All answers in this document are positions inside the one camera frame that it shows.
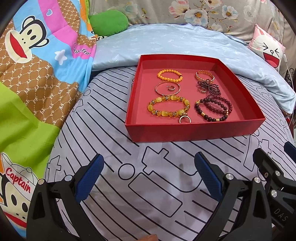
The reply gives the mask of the person's left hand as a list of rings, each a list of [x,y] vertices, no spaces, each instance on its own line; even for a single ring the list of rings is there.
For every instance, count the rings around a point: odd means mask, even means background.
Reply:
[[[145,237],[139,238],[136,241],[158,241],[158,236],[156,234],[147,235]]]

